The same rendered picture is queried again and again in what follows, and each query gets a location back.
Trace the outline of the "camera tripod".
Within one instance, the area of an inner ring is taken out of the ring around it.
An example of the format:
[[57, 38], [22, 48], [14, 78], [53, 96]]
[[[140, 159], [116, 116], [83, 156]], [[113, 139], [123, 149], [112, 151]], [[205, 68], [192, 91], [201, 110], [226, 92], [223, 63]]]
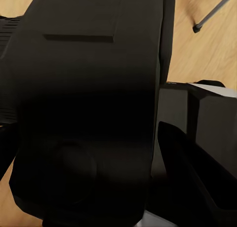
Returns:
[[193, 27], [195, 33], [199, 32], [202, 26], [216, 13], [218, 12], [229, 0], [222, 0], [200, 23]]

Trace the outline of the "digital camera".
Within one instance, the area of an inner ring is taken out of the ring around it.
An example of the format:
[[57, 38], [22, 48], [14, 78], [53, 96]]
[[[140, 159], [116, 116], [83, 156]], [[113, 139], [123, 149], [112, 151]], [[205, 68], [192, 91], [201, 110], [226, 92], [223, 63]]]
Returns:
[[175, 0], [33, 0], [0, 16], [0, 126], [21, 144], [9, 186], [43, 227], [134, 227], [153, 186]]

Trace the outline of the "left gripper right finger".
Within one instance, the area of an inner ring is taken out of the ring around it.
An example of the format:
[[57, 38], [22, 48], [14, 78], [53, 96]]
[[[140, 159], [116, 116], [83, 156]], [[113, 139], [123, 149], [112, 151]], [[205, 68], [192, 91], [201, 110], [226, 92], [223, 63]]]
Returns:
[[158, 142], [181, 227], [237, 227], [237, 178], [178, 127]]

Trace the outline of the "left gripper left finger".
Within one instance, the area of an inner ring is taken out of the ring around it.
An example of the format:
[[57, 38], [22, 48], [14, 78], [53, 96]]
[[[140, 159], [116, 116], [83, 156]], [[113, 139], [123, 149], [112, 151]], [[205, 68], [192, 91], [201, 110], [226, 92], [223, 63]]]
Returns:
[[16, 157], [20, 144], [17, 122], [0, 126], [0, 181]]

